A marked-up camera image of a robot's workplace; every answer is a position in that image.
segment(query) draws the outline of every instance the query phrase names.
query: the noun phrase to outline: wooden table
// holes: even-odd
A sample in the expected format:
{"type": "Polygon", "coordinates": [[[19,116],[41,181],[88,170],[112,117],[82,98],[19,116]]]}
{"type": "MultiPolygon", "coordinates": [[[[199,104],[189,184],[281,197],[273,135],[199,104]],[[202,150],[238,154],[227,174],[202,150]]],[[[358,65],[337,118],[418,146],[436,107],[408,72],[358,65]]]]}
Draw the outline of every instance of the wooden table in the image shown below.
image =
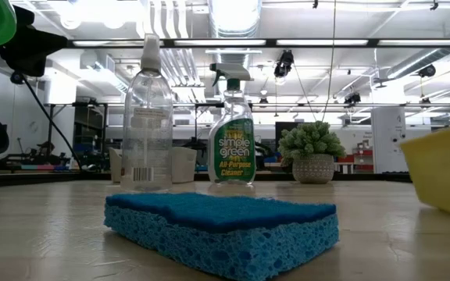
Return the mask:
{"type": "MultiPolygon", "coordinates": [[[[109,182],[0,188],[0,280],[220,280],[145,250],[102,225],[109,182]]],[[[257,182],[221,189],[199,182],[173,192],[247,194],[337,204],[340,242],[274,280],[450,281],[450,215],[422,205],[413,186],[257,182]]]]}

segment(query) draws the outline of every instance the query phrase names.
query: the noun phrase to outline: fluorescent light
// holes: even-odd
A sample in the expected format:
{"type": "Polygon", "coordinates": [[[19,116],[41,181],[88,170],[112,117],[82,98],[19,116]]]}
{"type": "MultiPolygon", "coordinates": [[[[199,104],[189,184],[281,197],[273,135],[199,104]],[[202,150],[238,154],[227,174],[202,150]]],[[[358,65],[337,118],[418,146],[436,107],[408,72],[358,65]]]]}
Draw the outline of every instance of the fluorescent light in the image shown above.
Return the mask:
{"type": "Polygon", "coordinates": [[[195,107],[192,103],[174,103],[173,107],[195,107]]]}
{"type": "Polygon", "coordinates": [[[206,54],[215,55],[215,54],[262,54],[262,50],[205,50],[206,54]]]}
{"type": "MultiPolygon", "coordinates": [[[[74,46],[76,47],[98,47],[98,46],[108,46],[117,48],[126,47],[143,47],[144,41],[141,40],[74,40],[74,46]]],[[[159,41],[159,46],[164,46],[163,41],[159,41]]]]}
{"type": "MultiPolygon", "coordinates": [[[[306,45],[306,46],[324,46],[324,45],[332,45],[332,39],[316,39],[316,40],[306,40],[306,39],[289,39],[289,40],[277,40],[277,46],[286,46],[286,45],[306,45]]],[[[336,39],[334,40],[334,45],[355,45],[355,46],[363,46],[367,44],[367,40],[357,40],[357,39],[336,39]]]]}
{"type": "Polygon", "coordinates": [[[401,39],[401,40],[380,40],[378,45],[390,46],[413,46],[413,45],[450,45],[450,39],[401,39]]]}
{"type": "Polygon", "coordinates": [[[294,104],[294,103],[271,103],[271,104],[260,104],[260,103],[255,103],[253,104],[253,106],[261,106],[261,107],[291,107],[291,106],[298,106],[298,104],[294,104]]]}
{"type": "Polygon", "coordinates": [[[176,46],[263,46],[266,40],[248,39],[201,39],[201,40],[176,40],[176,46]]]}

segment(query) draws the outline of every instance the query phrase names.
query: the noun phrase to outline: yellow plastic container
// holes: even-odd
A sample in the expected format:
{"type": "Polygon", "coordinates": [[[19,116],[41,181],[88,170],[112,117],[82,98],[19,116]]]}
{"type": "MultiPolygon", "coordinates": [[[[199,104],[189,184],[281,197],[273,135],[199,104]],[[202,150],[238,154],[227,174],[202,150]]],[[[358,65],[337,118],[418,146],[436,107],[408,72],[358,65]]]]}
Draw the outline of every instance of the yellow plastic container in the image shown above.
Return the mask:
{"type": "Polygon", "coordinates": [[[420,201],[450,212],[450,129],[401,146],[420,201]]]}

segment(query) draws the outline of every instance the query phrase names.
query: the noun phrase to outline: barcode label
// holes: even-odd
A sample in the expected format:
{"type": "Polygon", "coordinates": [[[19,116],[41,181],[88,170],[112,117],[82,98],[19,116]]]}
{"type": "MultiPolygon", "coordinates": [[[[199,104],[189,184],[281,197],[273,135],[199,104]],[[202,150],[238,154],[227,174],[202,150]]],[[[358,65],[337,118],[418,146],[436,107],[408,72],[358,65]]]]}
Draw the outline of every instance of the barcode label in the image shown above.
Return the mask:
{"type": "Polygon", "coordinates": [[[154,168],[133,168],[133,181],[154,181],[154,168]]]}

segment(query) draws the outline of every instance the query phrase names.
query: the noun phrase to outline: spray bottle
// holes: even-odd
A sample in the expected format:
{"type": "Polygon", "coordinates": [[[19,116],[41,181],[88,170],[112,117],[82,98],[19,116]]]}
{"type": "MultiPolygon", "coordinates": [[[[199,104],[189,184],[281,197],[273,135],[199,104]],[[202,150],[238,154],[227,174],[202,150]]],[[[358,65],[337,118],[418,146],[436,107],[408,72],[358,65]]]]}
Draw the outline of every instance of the spray bottle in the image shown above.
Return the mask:
{"type": "Polygon", "coordinates": [[[173,97],[161,75],[159,37],[146,34],[141,70],[124,102],[121,187],[142,192],[171,186],[173,97]]]}
{"type": "Polygon", "coordinates": [[[238,64],[213,63],[216,72],[213,86],[221,76],[227,79],[224,114],[209,133],[208,171],[212,183],[250,184],[255,179],[255,134],[253,116],[241,81],[251,79],[249,72],[238,64]]]}

